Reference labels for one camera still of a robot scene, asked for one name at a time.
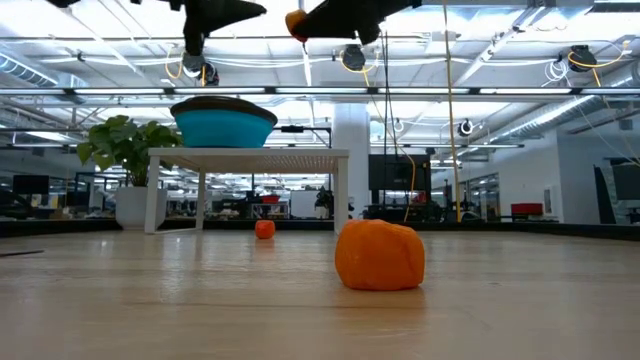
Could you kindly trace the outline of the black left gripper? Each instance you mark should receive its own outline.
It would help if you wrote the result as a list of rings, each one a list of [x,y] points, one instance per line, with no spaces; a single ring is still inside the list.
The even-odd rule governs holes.
[[[267,13],[264,6],[245,0],[168,0],[170,9],[185,8],[183,27],[185,51],[191,56],[200,56],[204,47],[204,35],[228,25],[259,17]]]

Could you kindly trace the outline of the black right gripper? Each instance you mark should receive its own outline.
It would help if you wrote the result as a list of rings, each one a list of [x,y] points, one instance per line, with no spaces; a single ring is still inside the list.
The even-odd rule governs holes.
[[[380,23],[401,10],[415,9],[423,0],[324,0],[294,28],[308,39],[359,38],[363,45],[374,42]]]

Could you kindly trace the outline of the blue bowl grey rim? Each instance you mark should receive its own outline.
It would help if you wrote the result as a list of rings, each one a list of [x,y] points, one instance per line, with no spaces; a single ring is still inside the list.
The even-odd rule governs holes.
[[[190,148],[261,148],[278,123],[271,111],[227,96],[196,96],[170,113]]]

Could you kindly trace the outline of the orange tangerine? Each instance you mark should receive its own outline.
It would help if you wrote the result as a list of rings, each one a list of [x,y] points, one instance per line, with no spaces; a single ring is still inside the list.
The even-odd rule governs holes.
[[[413,229],[383,220],[350,220],[338,237],[334,263],[351,289],[397,291],[424,281],[425,248]]]

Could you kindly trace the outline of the white column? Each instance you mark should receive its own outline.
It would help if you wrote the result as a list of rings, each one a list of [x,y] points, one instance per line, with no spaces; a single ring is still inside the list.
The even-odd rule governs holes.
[[[332,122],[333,147],[347,149],[348,200],[353,219],[362,217],[370,203],[369,152],[370,115],[365,103],[338,103],[334,106]]]

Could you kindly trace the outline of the long ceiling light bar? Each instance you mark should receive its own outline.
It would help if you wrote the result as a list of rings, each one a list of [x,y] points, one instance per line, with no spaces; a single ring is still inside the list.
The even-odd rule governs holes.
[[[510,95],[510,96],[608,96],[640,95],[636,87],[167,87],[167,88],[0,88],[0,96],[125,96],[125,95]]]

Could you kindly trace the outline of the white perforated metal shelf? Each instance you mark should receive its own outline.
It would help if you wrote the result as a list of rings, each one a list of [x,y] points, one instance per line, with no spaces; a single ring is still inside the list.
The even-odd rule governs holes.
[[[204,226],[205,178],[208,173],[317,173],[333,176],[334,232],[348,221],[348,160],[346,149],[335,148],[151,148],[144,232],[155,234],[159,168],[162,161],[199,175],[197,230]]]

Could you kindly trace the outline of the green potted plant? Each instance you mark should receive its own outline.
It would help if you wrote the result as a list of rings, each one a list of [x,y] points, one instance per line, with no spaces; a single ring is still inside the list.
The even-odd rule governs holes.
[[[93,161],[102,172],[115,165],[124,169],[128,184],[116,190],[116,221],[125,230],[143,230],[150,170],[148,150],[182,144],[182,137],[175,130],[156,121],[137,125],[125,115],[116,115],[92,126],[76,151],[83,164]]]

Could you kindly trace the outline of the dark background plant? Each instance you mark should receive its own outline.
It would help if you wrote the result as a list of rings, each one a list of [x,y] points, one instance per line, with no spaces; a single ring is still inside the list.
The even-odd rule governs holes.
[[[331,190],[322,186],[316,194],[314,203],[315,215],[319,219],[334,218],[334,196]]]

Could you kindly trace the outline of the white board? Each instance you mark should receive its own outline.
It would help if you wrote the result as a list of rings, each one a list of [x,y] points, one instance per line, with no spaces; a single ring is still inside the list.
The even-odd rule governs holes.
[[[318,219],[316,209],[317,190],[296,190],[290,193],[290,217],[294,219]]]

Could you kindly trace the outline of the black desk monitor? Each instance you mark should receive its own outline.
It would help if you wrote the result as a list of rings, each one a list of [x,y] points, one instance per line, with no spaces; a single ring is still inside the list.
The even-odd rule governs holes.
[[[14,175],[12,191],[19,195],[47,195],[49,181],[47,175]]]

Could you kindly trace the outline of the dark large monitor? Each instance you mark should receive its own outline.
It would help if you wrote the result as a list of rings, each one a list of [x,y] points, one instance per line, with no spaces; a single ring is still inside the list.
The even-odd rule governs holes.
[[[640,166],[606,158],[593,170],[600,223],[640,226]]]

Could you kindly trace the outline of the black wall screen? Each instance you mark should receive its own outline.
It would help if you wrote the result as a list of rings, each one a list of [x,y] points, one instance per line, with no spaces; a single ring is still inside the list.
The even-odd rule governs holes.
[[[369,189],[426,191],[431,189],[428,155],[377,154],[369,156]]]

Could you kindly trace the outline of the grey ventilation duct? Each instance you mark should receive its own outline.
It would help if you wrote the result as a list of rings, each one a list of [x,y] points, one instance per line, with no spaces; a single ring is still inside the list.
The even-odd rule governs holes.
[[[0,50],[0,74],[20,80],[27,87],[0,88],[0,96],[53,96],[61,101],[84,104],[78,88],[86,88],[88,83],[74,74],[47,69],[18,55]]]

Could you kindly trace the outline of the black aluminium frame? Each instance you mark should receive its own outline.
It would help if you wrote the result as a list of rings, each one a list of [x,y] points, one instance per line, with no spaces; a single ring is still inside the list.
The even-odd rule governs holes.
[[[253,230],[254,220],[205,220],[205,230]],[[160,230],[182,230],[195,228],[194,219],[169,219]],[[276,230],[329,231],[334,230],[333,221],[321,220],[276,220]],[[581,225],[552,222],[465,222],[465,223],[417,223],[408,227],[415,231],[469,231],[469,232],[523,232],[559,236],[574,236],[596,239],[611,239],[640,242],[640,226],[627,225]],[[97,232],[122,230],[114,219],[82,220],[19,220],[0,221],[0,238],[51,235],[59,233]]]

